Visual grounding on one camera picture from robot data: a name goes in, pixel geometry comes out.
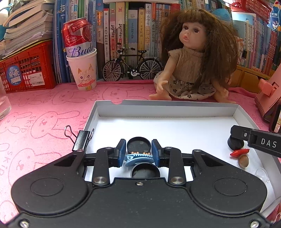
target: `white paper cup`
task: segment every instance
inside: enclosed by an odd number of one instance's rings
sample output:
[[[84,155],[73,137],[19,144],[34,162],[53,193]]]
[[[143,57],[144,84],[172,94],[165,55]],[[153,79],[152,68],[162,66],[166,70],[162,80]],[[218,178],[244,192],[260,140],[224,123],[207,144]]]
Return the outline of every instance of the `white paper cup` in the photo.
[[[96,48],[86,55],[73,58],[66,56],[76,85],[81,91],[89,91],[97,85],[96,58]]]

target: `pink tablecloth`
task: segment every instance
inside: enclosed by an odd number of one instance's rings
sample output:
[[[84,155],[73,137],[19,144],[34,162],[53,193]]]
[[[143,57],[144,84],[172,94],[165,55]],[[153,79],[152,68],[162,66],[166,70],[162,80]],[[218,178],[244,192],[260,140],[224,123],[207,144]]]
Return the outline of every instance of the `pink tablecloth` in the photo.
[[[75,133],[82,130],[96,100],[145,100],[154,92],[151,81],[130,81],[99,83],[88,92],[78,91],[75,84],[59,84],[53,90],[9,94],[12,111],[0,121],[0,220],[5,223],[17,214],[10,195],[15,180],[70,153],[73,144],[64,136],[64,127],[71,125]],[[230,99],[240,104],[261,130],[268,130],[254,94],[235,88]]]

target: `doll face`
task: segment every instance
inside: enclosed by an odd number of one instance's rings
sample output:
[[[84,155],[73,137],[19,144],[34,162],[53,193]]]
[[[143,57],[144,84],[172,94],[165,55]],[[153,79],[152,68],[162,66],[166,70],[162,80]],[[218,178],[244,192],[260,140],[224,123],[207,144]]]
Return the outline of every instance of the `doll face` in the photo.
[[[203,52],[206,43],[206,28],[205,26],[195,23],[184,23],[180,32],[180,41],[185,47]]]

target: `beige top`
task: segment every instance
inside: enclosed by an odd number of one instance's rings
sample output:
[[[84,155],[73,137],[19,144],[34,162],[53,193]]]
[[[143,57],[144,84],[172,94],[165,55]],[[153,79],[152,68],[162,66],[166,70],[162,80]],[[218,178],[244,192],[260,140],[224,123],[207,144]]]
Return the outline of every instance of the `beige top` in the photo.
[[[172,57],[177,62],[173,76],[177,80],[184,82],[195,83],[199,76],[204,53],[197,52],[187,47],[171,50],[168,52],[169,57]]]

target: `model bicycle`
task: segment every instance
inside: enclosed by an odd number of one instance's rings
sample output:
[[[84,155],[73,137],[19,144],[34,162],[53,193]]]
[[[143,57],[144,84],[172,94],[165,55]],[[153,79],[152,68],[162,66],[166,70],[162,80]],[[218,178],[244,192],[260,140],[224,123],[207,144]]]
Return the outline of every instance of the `model bicycle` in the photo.
[[[122,50],[117,50],[119,56],[115,60],[108,61],[103,68],[103,79],[105,81],[118,81],[124,77],[124,63],[128,67],[127,73],[130,73],[133,77],[140,76],[142,79],[153,79],[155,75],[161,71],[161,65],[156,59],[157,57],[143,57],[146,50],[138,50],[140,54],[137,55],[123,55],[124,50],[135,50],[135,48],[122,47]],[[139,56],[138,64],[135,68],[129,66],[122,57],[127,56]]]

